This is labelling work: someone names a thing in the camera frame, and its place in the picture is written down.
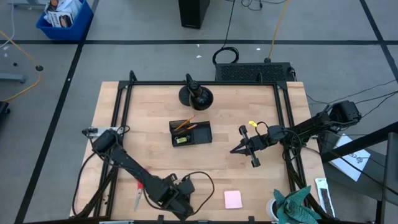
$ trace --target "teal fabric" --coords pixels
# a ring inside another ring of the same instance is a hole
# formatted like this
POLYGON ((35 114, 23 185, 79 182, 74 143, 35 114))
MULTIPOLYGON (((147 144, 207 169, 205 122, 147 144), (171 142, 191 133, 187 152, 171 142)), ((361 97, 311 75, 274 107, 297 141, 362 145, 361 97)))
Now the teal fabric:
POLYGON ((274 197, 278 208, 277 216, 279 224, 318 223, 317 220, 321 219, 321 216, 302 205, 305 197, 310 193, 310 191, 311 186, 308 186, 284 197, 278 190, 274 190, 274 197))

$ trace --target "pink sticky note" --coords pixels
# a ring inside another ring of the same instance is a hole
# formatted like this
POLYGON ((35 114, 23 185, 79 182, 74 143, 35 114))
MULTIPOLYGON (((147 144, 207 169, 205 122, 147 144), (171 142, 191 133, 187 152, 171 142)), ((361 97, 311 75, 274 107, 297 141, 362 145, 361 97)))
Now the pink sticky note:
POLYGON ((238 190, 229 190, 224 192, 225 208, 242 208, 241 192, 238 190))

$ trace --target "blue plastic crate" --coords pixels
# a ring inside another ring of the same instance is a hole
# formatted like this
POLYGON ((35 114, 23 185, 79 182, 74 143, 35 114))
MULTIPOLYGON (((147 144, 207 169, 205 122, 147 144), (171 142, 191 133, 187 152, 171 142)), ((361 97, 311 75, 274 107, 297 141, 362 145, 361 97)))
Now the blue plastic crate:
POLYGON ((41 29, 47 37, 53 40, 80 40, 85 32, 86 26, 88 26, 90 19, 93 17, 93 11, 86 0, 79 1, 82 5, 71 27, 52 27, 52 25, 44 19, 44 12, 39 21, 37 21, 36 27, 41 29))

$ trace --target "black pen holder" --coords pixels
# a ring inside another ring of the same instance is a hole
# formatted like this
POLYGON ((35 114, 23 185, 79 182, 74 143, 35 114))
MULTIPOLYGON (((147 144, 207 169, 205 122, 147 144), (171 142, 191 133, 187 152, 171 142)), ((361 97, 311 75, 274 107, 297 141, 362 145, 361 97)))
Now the black pen holder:
POLYGON ((187 122, 180 129, 174 131, 184 122, 186 122, 186 120, 169 122, 173 147, 189 146, 192 144, 204 144, 212 142, 213 137, 211 135, 211 128, 209 121, 197 122, 197 123, 187 122), (195 124, 196 126, 194 128, 187 130, 188 127, 195 124))

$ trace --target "wooden tabletop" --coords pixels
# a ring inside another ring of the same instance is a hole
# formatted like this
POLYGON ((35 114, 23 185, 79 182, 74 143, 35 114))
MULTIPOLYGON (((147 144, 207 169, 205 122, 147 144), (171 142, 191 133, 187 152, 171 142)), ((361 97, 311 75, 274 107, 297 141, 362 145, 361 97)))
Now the wooden tabletop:
MULTIPOLYGON (((103 82, 96 105, 93 126, 109 126, 117 92, 117 82, 103 82)), ((248 136, 255 135, 249 120, 264 121, 269 126, 279 124, 274 92, 271 86, 208 86, 214 94, 214 102, 205 111, 194 111, 182 105, 178 100, 180 86, 133 86, 127 125, 131 130, 124 138, 124 148, 138 163, 151 174, 166 177, 176 173, 178 178, 196 171, 207 172, 215 183, 212 198, 189 220, 248 220, 254 216, 257 221, 271 220, 266 213, 266 203, 273 198, 274 189, 283 194, 289 193, 289 181, 280 144, 257 152, 261 166, 253 168, 249 157, 230 154, 242 138, 238 127, 245 124, 248 136), (194 146, 172 147, 169 121, 188 119, 191 122, 210 121, 213 142, 194 146), (243 208, 225 209, 224 191, 240 190, 243 208)), ((290 104, 295 124, 310 118, 303 83, 288 83, 290 104)), ((280 91, 284 120, 283 93, 280 91)), ((124 95, 121 101, 118 121, 121 120, 124 95)), ((260 133, 266 133, 263 125, 260 133)), ((308 147, 317 148, 314 140, 308 147)), ((90 144, 86 147, 84 160, 92 153, 90 144)), ((320 156, 313 151, 302 150, 302 160, 307 185, 312 185, 312 195, 318 200, 315 178, 325 177, 320 156)), ((76 210, 79 212, 98 188, 102 161, 98 157, 90 160, 81 176, 76 210)), ((211 184, 206 176, 191 176, 196 191, 192 194, 191 204, 194 210, 211 193, 211 184)), ((125 170, 120 170, 116 185, 112 219, 156 220, 160 214, 166 220, 177 220, 170 212, 150 208, 142 197, 139 208, 134 212, 137 192, 136 180, 125 170)), ((104 195, 101 214, 104 214, 108 195, 104 195)))

